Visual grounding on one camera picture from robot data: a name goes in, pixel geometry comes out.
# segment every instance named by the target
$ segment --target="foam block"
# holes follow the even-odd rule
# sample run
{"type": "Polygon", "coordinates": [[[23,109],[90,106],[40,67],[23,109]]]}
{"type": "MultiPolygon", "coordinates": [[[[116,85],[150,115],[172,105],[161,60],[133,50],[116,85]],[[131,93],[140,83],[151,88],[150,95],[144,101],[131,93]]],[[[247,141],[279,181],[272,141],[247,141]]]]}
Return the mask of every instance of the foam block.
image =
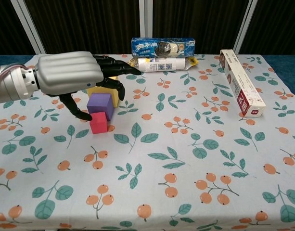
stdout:
{"type": "Polygon", "coordinates": [[[105,112],[92,113],[91,117],[93,119],[90,121],[90,128],[93,134],[103,133],[108,131],[105,112]]]}
{"type": "MultiPolygon", "coordinates": [[[[111,79],[118,80],[118,76],[110,77],[111,79]]],[[[93,87],[87,89],[88,96],[91,97],[93,93],[109,93],[112,96],[113,107],[117,107],[118,105],[118,91],[116,89],[109,89],[103,87],[93,87]]]]}
{"type": "Polygon", "coordinates": [[[110,121],[114,111],[111,94],[93,93],[90,96],[87,108],[90,114],[96,112],[105,112],[107,121],[110,121]]]}

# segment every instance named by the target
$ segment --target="robotic hand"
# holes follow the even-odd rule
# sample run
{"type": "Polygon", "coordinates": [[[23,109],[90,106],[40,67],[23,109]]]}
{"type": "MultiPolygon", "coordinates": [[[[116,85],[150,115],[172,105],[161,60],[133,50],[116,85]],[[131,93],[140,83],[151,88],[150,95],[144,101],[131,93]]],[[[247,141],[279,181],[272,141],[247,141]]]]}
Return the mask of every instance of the robotic hand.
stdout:
{"type": "Polygon", "coordinates": [[[41,90],[50,97],[59,96],[74,116],[90,121],[91,115],[80,111],[71,94],[100,86],[117,89],[119,99],[123,100],[123,84],[109,78],[122,74],[140,75],[141,72],[123,61],[87,51],[42,56],[35,68],[21,64],[0,66],[0,103],[27,99],[41,90]]]}

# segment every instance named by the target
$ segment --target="oreo package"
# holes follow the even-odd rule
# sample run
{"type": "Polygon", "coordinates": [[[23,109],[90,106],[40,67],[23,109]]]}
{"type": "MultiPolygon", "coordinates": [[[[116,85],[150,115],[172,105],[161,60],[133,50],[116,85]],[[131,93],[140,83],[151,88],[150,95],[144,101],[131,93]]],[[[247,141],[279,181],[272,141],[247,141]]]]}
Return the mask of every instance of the oreo package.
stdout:
{"type": "Polygon", "coordinates": [[[194,56],[193,38],[132,38],[132,56],[191,57],[194,56]]]}

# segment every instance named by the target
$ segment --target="black curtain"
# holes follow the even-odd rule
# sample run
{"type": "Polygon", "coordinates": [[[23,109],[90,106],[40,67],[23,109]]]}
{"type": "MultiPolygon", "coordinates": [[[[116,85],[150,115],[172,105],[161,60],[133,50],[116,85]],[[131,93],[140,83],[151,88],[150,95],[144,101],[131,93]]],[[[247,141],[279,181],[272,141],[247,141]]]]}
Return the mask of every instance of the black curtain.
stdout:
{"type": "Polygon", "coordinates": [[[0,0],[0,54],[35,54],[10,0],[0,0]]]}
{"type": "Polygon", "coordinates": [[[193,37],[196,54],[233,49],[248,0],[154,0],[153,37],[193,37]]]}
{"type": "Polygon", "coordinates": [[[47,53],[131,53],[140,36],[138,0],[26,0],[47,53]]]}
{"type": "Polygon", "coordinates": [[[240,53],[295,54],[295,0],[258,0],[240,53]]]}

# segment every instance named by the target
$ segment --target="white box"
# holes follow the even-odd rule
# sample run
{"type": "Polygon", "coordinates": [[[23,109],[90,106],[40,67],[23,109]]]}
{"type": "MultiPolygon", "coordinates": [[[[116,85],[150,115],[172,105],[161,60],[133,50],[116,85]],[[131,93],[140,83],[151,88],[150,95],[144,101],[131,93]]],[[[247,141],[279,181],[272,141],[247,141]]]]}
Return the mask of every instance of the white box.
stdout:
{"type": "Polygon", "coordinates": [[[221,50],[219,60],[244,117],[260,117],[266,105],[234,51],[221,50]]]}

